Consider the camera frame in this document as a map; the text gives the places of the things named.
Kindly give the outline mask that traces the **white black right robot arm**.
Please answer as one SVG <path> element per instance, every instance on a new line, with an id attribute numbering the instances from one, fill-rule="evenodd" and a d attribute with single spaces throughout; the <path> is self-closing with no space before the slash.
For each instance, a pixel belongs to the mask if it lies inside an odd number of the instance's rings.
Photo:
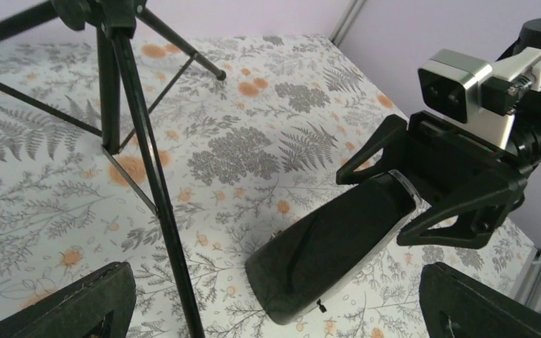
<path id="1" fill-rule="evenodd" d="M 482 248 L 524 202 L 541 163 L 541 18 L 524 23 L 495 62 L 442 49 L 418 79 L 427 108 L 387 116 L 336 181 L 395 170 L 429 204 L 398 244 Z"/>

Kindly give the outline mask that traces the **black music stand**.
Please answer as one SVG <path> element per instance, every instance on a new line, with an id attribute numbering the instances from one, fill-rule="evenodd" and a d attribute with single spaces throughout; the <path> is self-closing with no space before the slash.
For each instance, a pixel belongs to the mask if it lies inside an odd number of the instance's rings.
<path id="1" fill-rule="evenodd" d="M 96 30 L 100 127 L 78 120 L 2 82 L 0 91 L 101 137 L 104 155 L 158 219 L 189 335 L 203 337 L 204 326 L 149 117 L 155 105 L 146 103 L 132 49 L 137 23 L 144 23 L 179 48 L 187 56 L 186 66 L 198 63 L 220 81 L 225 79 L 226 73 L 150 11 L 145 1 L 43 1 L 0 20 L 0 42 L 52 20 L 60 20 L 76 32 L 87 25 Z M 116 159 L 131 139 L 138 141 L 149 192 L 141 190 Z"/>

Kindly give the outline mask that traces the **black metronome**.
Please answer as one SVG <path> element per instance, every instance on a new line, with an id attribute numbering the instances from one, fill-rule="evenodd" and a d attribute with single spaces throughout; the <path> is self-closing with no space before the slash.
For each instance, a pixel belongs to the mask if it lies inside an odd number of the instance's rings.
<path id="1" fill-rule="evenodd" d="M 278 325 L 318 308 L 347 286 L 421 204 L 399 171 L 376 175 L 299 219 L 245 262 L 247 280 Z"/>

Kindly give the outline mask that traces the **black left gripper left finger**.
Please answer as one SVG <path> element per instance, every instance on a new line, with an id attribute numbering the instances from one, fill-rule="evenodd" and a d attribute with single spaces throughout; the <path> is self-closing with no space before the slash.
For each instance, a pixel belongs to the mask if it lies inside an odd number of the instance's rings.
<path id="1" fill-rule="evenodd" d="M 0 321 L 0 337 L 126 337 L 136 283 L 112 262 Z"/>

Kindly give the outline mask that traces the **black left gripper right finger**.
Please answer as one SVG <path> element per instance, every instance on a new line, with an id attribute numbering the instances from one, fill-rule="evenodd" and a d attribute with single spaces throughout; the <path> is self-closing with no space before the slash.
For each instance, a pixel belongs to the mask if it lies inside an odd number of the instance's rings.
<path id="1" fill-rule="evenodd" d="M 429 337 L 541 337 L 541 313 L 443 262 L 423 267 L 419 304 Z"/>

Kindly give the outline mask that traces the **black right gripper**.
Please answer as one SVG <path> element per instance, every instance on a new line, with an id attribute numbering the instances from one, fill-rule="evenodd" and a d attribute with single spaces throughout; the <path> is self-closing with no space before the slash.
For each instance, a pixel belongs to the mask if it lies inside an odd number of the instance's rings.
<path id="1" fill-rule="evenodd" d="M 406 126 L 398 115 L 387 116 L 337 170 L 336 184 L 360 184 L 403 161 L 403 173 L 433 206 L 401 229 L 398 245 L 483 248 L 526 199 L 536 167 L 530 149 L 515 141 L 500 149 L 427 111 L 414 113 Z M 378 161 L 356 171 L 379 151 Z"/>

